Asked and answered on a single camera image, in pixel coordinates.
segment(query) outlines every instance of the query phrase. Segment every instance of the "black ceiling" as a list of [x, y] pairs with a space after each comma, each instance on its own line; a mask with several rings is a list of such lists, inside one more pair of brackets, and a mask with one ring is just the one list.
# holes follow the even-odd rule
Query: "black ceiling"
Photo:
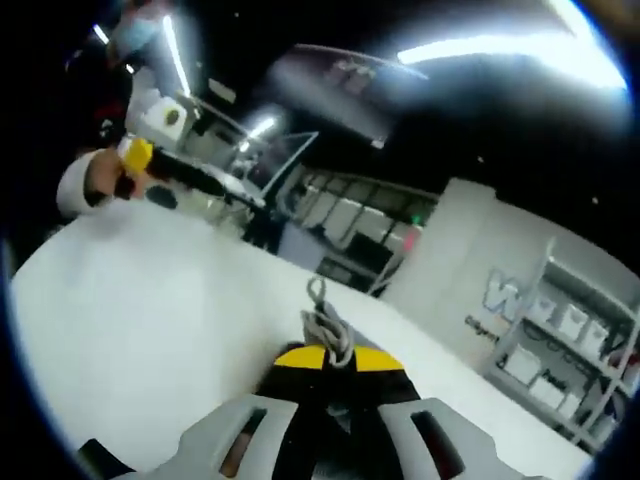
[[[450, 32], [476, 34], [478, 25], [507, 32], [522, 25], [564, 28], [542, 1], [173, 3], [194, 91], [239, 120], [274, 101], [273, 90], [264, 88], [265, 74], [296, 43], [394, 59], [399, 50]], [[584, 1], [625, 69], [631, 98], [639, 85], [640, 28], [611, 20], [610, 3]], [[441, 62], [428, 72], [432, 102], [397, 115], [382, 150], [310, 111], [292, 112], [292, 129], [322, 132], [304, 159], [309, 164], [436, 192], [452, 176], [485, 183], [504, 201], [570, 228], [640, 272], [637, 112], [635, 123], [621, 128], [616, 105], [624, 99], [582, 87], [556, 88], [537, 73], [523, 74], [525, 68], [513, 62]], [[234, 105], [208, 91], [209, 77], [237, 92]]]

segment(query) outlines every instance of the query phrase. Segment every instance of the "white tabletop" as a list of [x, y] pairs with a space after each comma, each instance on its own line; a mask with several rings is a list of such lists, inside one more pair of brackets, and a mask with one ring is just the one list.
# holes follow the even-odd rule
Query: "white tabletop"
[[[311, 274], [147, 202], [114, 201], [52, 237], [13, 280], [17, 332], [43, 404], [77, 448], [97, 438], [133, 468], [251, 391], [302, 339]], [[527, 475], [575, 478], [588, 457], [388, 305], [328, 282], [328, 299]]]

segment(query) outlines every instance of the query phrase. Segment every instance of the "white wall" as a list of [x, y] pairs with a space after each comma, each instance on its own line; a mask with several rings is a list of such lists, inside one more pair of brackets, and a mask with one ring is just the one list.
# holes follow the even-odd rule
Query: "white wall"
[[468, 315], [496, 335], [509, 321], [484, 307], [492, 272], [526, 288], [555, 237], [554, 255], [623, 301], [640, 279], [585, 239], [532, 213], [502, 203], [492, 189], [454, 179], [383, 299], [476, 369], [493, 343], [465, 324]]

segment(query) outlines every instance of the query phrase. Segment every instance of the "shelf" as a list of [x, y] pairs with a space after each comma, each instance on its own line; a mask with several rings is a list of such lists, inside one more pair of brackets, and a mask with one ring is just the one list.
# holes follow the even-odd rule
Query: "shelf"
[[598, 440], [593, 438], [591, 434], [586, 432], [582, 433], [582, 435], [580, 436], [580, 442], [584, 443], [587, 448], [591, 450], [592, 454], [597, 453], [600, 448], [602, 448], [602, 444]]
[[571, 340], [569, 337], [567, 337], [563, 333], [559, 332], [558, 329], [555, 328], [553, 325], [546, 322], [545, 323], [538, 322], [528, 317], [524, 317], [523, 320], [532, 325], [535, 325], [538, 329], [540, 329], [546, 335], [553, 338], [558, 343], [561, 343], [562, 345], [564, 345], [573, 354], [575, 354], [577, 357], [584, 360], [584, 363], [588, 363], [589, 365], [591, 365], [592, 367], [600, 371], [605, 377], [613, 380], [617, 380], [619, 378], [619, 374], [616, 369], [609, 367], [601, 360], [586, 354], [584, 351], [582, 351], [582, 349], [576, 342]]
[[616, 388], [627, 398], [630, 399], [633, 397], [633, 391], [622, 380], [616, 380]]
[[564, 263], [551, 258], [542, 281], [573, 297], [578, 303], [606, 322], [637, 322], [638, 316], [600, 285]]
[[546, 418], [552, 420], [554, 423], [562, 425], [573, 435], [578, 435], [580, 433], [580, 428], [575, 423], [567, 418], [564, 418], [556, 410], [544, 404], [537, 398], [533, 397], [526, 385], [506, 373], [504, 370], [498, 368], [497, 366], [494, 366], [489, 370], [488, 377], [490, 377], [490, 379], [499, 381], [502, 386], [509, 390], [509, 392], [524, 400], [526, 402], [526, 405], [533, 407], [534, 410], [543, 414]]

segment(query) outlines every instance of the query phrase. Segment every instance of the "yellow object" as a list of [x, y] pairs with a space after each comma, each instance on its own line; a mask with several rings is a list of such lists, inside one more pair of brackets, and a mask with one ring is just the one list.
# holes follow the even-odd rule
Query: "yellow object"
[[402, 364], [389, 355], [369, 347], [355, 347], [356, 370], [358, 372], [382, 372], [403, 370]]
[[275, 365], [280, 367], [322, 370], [324, 352], [324, 348], [317, 345], [296, 348], [295, 350], [291, 350], [290, 352], [278, 357], [275, 361]]
[[134, 173], [142, 173], [153, 156], [153, 145], [142, 138], [134, 138], [124, 154], [124, 164]]

